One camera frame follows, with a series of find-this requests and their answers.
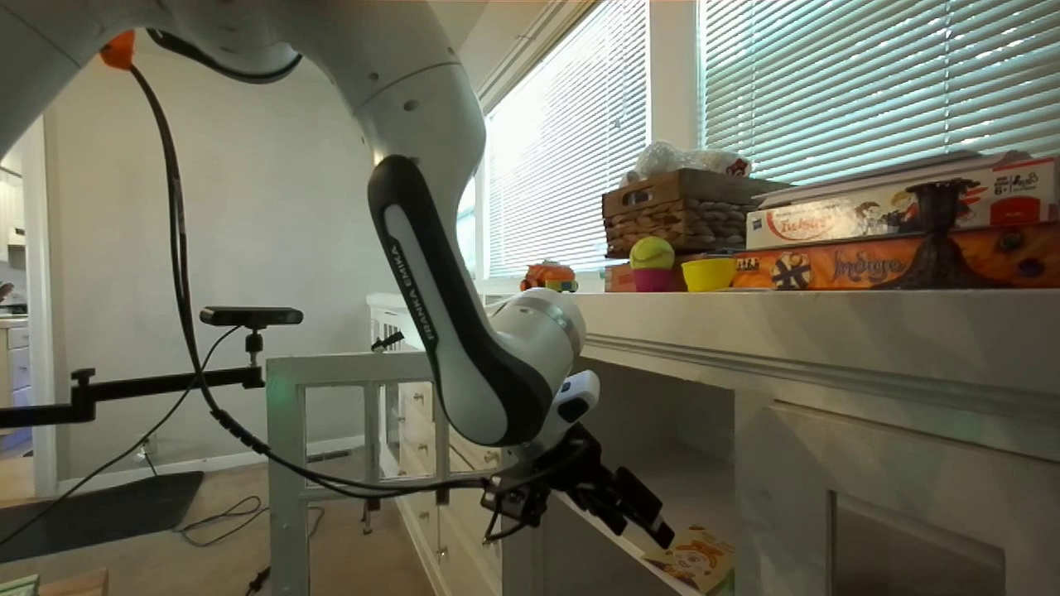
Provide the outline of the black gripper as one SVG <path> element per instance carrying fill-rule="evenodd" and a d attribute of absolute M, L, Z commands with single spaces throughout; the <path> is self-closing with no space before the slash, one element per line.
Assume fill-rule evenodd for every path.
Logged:
<path fill-rule="evenodd" d="M 613 534 L 636 523 L 656 546 L 674 539 L 674 528 L 663 520 L 663 499 L 630 468 L 608 471 L 587 427 L 568 427 L 555 447 L 486 480 L 481 496 L 491 513 L 484 539 L 500 543 L 537 527 L 551 494 L 567 494 Z"/>

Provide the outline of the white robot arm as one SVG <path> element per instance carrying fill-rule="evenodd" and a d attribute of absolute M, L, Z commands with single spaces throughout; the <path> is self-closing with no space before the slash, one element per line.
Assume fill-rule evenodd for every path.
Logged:
<path fill-rule="evenodd" d="M 582 314 L 555 291 L 486 307 L 457 246 L 457 206 L 486 126 L 473 83 L 426 0 L 0 0 L 0 147 L 118 36 L 143 31 L 231 80 L 309 62 L 361 135 L 363 207 L 403 299 L 441 414 L 518 460 L 477 485 L 496 539 L 563 494 L 608 528 L 666 546 L 663 499 L 605 468 L 587 414 L 599 377 L 579 363 Z"/>

